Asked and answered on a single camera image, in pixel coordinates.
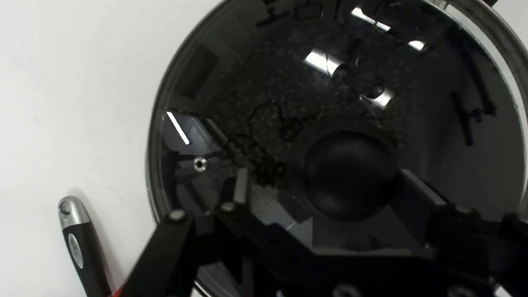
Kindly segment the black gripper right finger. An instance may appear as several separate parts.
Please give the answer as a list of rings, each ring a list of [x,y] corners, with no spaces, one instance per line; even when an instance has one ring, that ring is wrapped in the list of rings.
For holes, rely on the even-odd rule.
[[[393,211],[435,260],[458,280],[448,292],[492,297],[502,287],[510,297],[528,297],[528,222],[519,212],[501,221],[448,199],[433,184],[403,168]]]

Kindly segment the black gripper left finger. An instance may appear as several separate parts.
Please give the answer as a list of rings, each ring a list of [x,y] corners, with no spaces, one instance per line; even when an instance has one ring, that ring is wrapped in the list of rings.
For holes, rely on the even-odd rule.
[[[245,207],[208,214],[174,209],[154,229],[118,297],[255,297],[250,234],[260,221]]]

